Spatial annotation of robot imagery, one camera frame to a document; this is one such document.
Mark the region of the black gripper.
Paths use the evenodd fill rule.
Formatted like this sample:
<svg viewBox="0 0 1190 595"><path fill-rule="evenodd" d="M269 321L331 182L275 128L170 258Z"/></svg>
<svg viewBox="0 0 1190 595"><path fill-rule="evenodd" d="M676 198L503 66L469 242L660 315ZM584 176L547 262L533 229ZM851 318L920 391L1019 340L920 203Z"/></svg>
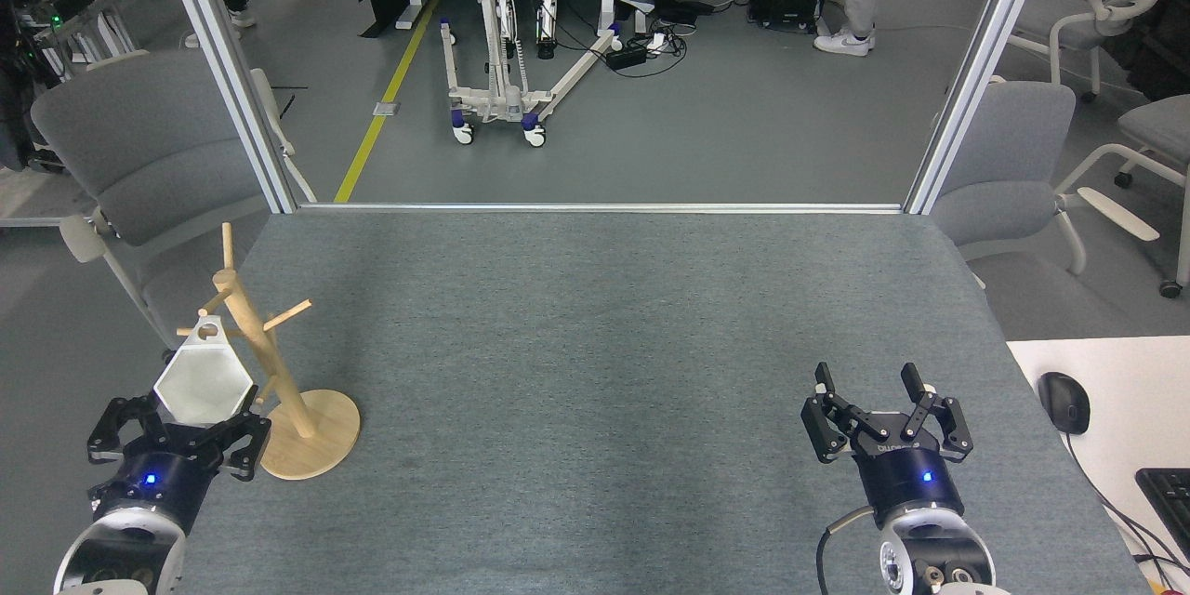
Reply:
<svg viewBox="0 0 1190 595"><path fill-rule="evenodd" d="M158 405L156 393L111 399L86 438L88 462L101 464L123 458L120 430L131 420L138 421L150 447L167 445L169 436ZM190 438L194 459L165 451L125 456L113 477L92 488L93 519L98 522L120 508L146 508L177 524L189 536L217 472L226 471L233 478L251 482L269 434L271 421L267 416L243 411L199 430Z"/></svg>
<svg viewBox="0 0 1190 595"><path fill-rule="evenodd" d="M881 426L871 412L837 394L826 362L818 363L814 395L800 409L800 420L812 439L816 458L823 464L837 459L858 431L866 433L854 439L854 464L878 528L906 508L937 505L958 515L965 513L944 462L963 462L973 449L960 401L942 397L934 387L926 386L912 362L906 362L900 375L914 402L910 416L898 430L900 439L881 443L890 437L889 430ZM942 433L940 440L923 430L927 416L937 418Z"/></svg>

